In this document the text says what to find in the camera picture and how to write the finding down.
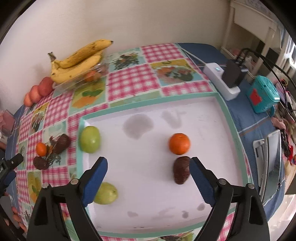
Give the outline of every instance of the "blue gripper pad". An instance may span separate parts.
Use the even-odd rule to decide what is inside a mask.
[[[193,159],[190,159],[189,170],[205,203],[208,203],[211,205],[211,207],[213,207],[216,202],[214,198],[214,189],[212,188],[211,184],[205,178],[202,171],[199,169],[199,167],[196,165]]]
[[[108,162],[107,159],[102,157],[102,161],[95,170],[93,176],[89,179],[83,190],[82,205],[86,207],[94,201],[96,193],[107,173]]]

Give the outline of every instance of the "power adapter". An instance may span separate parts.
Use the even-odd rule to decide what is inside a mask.
[[[234,59],[229,59],[222,75],[222,80],[229,88],[239,86],[248,71],[248,68],[243,64],[240,65],[239,62]]]

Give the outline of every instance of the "red label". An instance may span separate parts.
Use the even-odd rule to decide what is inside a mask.
[[[250,95],[250,99],[251,99],[254,106],[258,105],[262,101],[262,98],[258,95],[258,92],[255,88],[253,89],[253,91]]]

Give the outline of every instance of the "banana bunch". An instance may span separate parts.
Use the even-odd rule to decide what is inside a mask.
[[[52,80],[61,84],[88,71],[102,60],[102,50],[112,43],[105,39],[94,41],[62,61],[57,60],[53,52],[48,53],[52,64]]]

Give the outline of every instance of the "pink checkered tablecloth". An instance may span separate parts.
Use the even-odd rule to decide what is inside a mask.
[[[37,105],[25,108],[21,117],[16,152],[24,156],[24,165],[17,168],[17,190],[20,214],[32,213],[42,183],[52,186],[67,184],[76,177],[76,145],[79,120],[86,114],[141,100],[187,93],[213,92],[209,79],[175,44],[149,45],[109,56],[109,70],[100,82],[83,88],[58,93],[54,91]],[[33,165],[38,142],[50,145],[49,137],[65,133],[70,147],[57,157],[47,170]],[[65,204],[61,205],[69,217]],[[228,215],[218,241],[226,239],[233,219]],[[106,241],[120,239],[105,237]]]

